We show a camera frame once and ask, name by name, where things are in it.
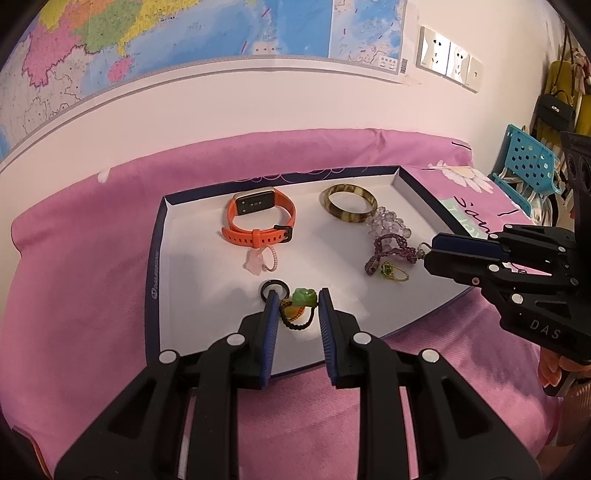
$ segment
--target screw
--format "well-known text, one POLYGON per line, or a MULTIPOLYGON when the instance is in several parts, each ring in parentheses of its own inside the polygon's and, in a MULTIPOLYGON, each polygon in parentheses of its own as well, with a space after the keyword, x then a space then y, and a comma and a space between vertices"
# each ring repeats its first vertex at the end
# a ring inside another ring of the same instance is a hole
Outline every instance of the screw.
POLYGON ((423 357, 423 360, 425 360, 426 362, 429 362, 430 364, 434 364, 435 362, 437 362, 439 360, 439 353, 437 353, 435 350, 432 350, 430 348, 428 348, 427 350, 423 350, 423 353, 421 353, 421 356, 423 357))
POLYGON ((171 364, 176 359, 177 352, 174 352, 173 350, 165 350, 164 352, 161 352, 158 356, 158 360, 160 360, 160 362, 164 364, 171 364))
POLYGON ((371 342, 371 335, 365 332, 357 332, 353 335, 353 341, 358 345, 367 345, 371 342))
POLYGON ((246 339, 241 333, 233 333, 226 338, 226 341, 228 342, 228 345, 238 346, 246 342, 246 339))

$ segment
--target orange watch strap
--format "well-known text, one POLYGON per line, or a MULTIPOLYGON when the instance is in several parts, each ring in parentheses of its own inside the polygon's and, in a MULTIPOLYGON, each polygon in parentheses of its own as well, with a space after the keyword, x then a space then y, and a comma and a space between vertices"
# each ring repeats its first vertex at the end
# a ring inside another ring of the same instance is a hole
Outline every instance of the orange watch strap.
POLYGON ((244 230, 234 225, 234 218, 238 214, 236 202, 232 200, 228 204, 226 220, 228 227, 222 228, 222 236, 231 244, 242 247, 262 248, 265 245, 278 244, 291 237, 291 229, 296 222, 296 206, 290 198, 279 190, 275 190, 275 206, 282 207, 290 214, 290 219, 285 225, 286 229, 269 228, 267 230, 244 230))

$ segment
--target black cord bracelet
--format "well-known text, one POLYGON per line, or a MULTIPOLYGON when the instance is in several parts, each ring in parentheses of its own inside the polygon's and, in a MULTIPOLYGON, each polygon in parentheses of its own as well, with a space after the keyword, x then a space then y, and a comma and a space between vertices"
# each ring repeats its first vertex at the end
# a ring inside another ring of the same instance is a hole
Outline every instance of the black cord bracelet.
POLYGON ((314 320, 314 311, 316 310, 316 307, 312 308, 312 311, 310 312, 310 318, 306 323, 302 323, 301 325, 294 325, 287 319, 283 311, 285 307, 291 307, 291 305, 292 302, 287 301, 283 304, 282 307, 279 307, 279 314, 281 316, 281 321, 283 322, 283 325, 289 328, 289 330, 306 330, 310 325, 312 325, 312 320, 314 320))

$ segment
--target map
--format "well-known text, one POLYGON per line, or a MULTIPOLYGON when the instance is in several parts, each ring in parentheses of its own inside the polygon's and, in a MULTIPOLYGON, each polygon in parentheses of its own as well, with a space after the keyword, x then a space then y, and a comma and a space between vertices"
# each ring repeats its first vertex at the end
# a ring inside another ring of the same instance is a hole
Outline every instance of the map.
POLYGON ((49 0, 0 70, 0 160, 85 97, 163 69, 299 56, 398 73, 406 0, 49 0))

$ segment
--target wall outlet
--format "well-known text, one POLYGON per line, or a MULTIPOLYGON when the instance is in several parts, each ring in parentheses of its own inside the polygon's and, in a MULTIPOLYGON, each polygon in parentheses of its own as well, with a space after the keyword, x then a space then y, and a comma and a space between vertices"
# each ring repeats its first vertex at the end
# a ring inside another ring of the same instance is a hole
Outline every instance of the wall outlet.
POLYGON ((470 65, 468 67, 468 76, 466 78, 466 87, 473 92, 480 92, 482 82, 484 80, 484 67, 474 57, 470 58, 470 65))
POLYGON ((445 75, 452 42, 427 27, 421 27, 418 65, 424 69, 445 75))
POLYGON ((454 82, 466 84, 468 67, 470 66, 470 54, 461 46, 452 43, 449 60, 447 61, 446 76, 454 82))

